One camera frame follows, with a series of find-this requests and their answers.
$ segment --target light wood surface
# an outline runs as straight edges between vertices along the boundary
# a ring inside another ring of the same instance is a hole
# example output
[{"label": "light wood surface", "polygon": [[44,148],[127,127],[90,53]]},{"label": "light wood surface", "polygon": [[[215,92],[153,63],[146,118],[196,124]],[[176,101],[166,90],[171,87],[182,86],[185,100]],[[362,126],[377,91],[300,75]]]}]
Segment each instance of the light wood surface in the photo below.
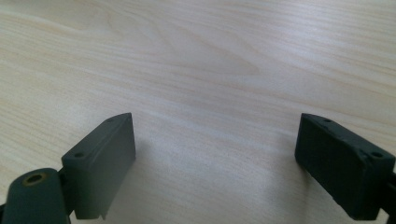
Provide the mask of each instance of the light wood surface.
[{"label": "light wood surface", "polygon": [[307,112],[396,154],[395,24],[391,0],[0,1],[0,202],[132,112],[107,221],[73,223],[356,223],[295,140]]}]

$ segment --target screw hole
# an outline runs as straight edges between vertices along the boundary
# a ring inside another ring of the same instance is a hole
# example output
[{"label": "screw hole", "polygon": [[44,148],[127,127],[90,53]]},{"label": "screw hole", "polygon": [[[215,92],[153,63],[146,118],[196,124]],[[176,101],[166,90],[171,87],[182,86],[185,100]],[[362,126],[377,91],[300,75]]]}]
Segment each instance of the screw hole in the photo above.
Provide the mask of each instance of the screw hole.
[{"label": "screw hole", "polygon": [[33,185],[40,183],[45,178],[46,178],[46,174],[44,174],[44,173],[29,175],[26,178],[24,178],[23,185],[24,186],[33,186]]},{"label": "screw hole", "polygon": [[382,154],[378,152],[372,152],[372,155],[377,158],[382,158]]},{"label": "screw hole", "polygon": [[84,153],[82,153],[82,152],[79,152],[79,153],[76,153],[75,154],[75,157],[76,158],[81,158],[81,157],[83,157],[84,156]]}]

